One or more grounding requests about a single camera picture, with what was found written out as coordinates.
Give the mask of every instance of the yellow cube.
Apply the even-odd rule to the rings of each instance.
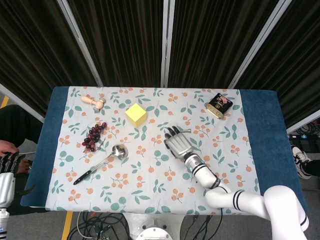
[[[125,115],[128,121],[136,128],[147,120],[147,112],[137,103],[133,104],[127,111],[125,111]]]

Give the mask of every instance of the blue tablecloth border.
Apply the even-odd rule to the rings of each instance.
[[[68,86],[55,87],[35,151],[31,173],[25,188],[36,184],[35,189],[22,197],[22,206],[44,207],[54,167],[58,138],[68,98]]]
[[[277,93],[240,90],[240,94],[261,195],[272,186],[287,186],[307,212]]]

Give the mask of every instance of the sneaker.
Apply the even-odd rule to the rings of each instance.
[[[299,177],[304,180],[311,178],[312,175],[306,173],[303,168],[306,163],[311,161],[311,159],[296,145],[291,145],[291,149],[294,157],[295,168]]]

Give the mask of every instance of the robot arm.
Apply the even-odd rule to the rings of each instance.
[[[286,186],[270,187],[264,196],[242,190],[231,191],[193,153],[193,146],[175,127],[167,128],[164,144],[172,154],[184,160],[202,187],[210,189],[205,195],[212,208],[233,208],[271,221],[272,236],[278,239],[306,239],[303,231],[308,228],[309,220],[295,193]]]
[[[0,157],[0,239],[7,237],[7,225],[9,213],[6,208],[10,206],[15,197],[15,173],[20,161],[25,155],[19,153],[8,153]]]

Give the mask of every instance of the dark curtain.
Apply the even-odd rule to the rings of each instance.
[[[96,86],[55,0],[0,1],[0,83],[42,115],[55,86]]]
[[[235,88],[277,91],[287,127],[320,109],[320,1],[293,1]]]
[[[163,0],[68,2],[105,86],[160,86]]]
[[[278,0],[176,0],[168,86],[227,88]]]

